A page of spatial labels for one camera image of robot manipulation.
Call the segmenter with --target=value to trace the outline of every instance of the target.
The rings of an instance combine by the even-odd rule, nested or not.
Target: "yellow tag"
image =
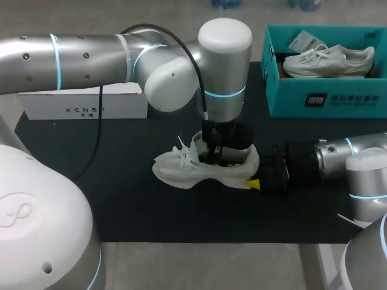
[[[259,183],[259,179],[248,180],[246,181],[246,184],[250,186],[252,189],[261,190],[261,184]]]

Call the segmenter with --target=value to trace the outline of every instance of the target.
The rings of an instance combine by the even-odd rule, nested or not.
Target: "cardboard box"
[[[289,45],[306,31],[328,47],[376,49],[374,69],[365,79],[293,79],[282,70]],[[270,115],[279,118],[387,118],[387,31],[385,27],[269,25],[262,75]]]
[[[99,88],[24,92],[18,98],[30,120],[97,119]],[[146,118],[148,101],[136,83],[103,87],[103,119]]]

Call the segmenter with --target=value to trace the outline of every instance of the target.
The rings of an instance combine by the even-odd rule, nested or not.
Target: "screw hole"
[[[42,270],[44,273],[46,273],[47,275],[51,274],[51,272],[53,271],[53,267],[51,266],[50,263],[48,262],[45,262],[43,263],[42,265]]]

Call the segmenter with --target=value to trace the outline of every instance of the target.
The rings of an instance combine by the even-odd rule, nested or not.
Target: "shoe tongue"
[[[335,45],[334,47],[331,47],[331,48],[329,48],[328,49],[328,52],[329,53],[335,53],[335,52],[340,52],[340,53],[342,53],[343,52],[343,49],[342,49],[342,46],[341,45]]]
[[[196,142],[195,142],[194,140],[191,141],[191,147],[189,148],[188,157],[189,157],[192,161],[196,161],[196,162],[199,161],[198,148],[197,148]]]

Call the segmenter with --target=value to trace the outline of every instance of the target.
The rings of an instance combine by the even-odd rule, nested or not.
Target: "shoe lace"
[[[180,144],[181,144],[181,150],[177,149],[176,146],[172,148],[172,152],[176,154],[180,158],[180,166],[181,167],[190,167],[192,165],[191,159],[188,156],[189,148],[182,142],[180,139],[180,136],[178,136]]]
[[[320,59],[321,57],[328,58],[327,53],[323,53],[323,51],[326,51],[328,47],[324,44],[319,44],[316,48],[312,48],[311,50],[308,50],[304,53],[301,53],[302,57],[305,57],[304,60],[301,63],[311,62],[314,59]]]

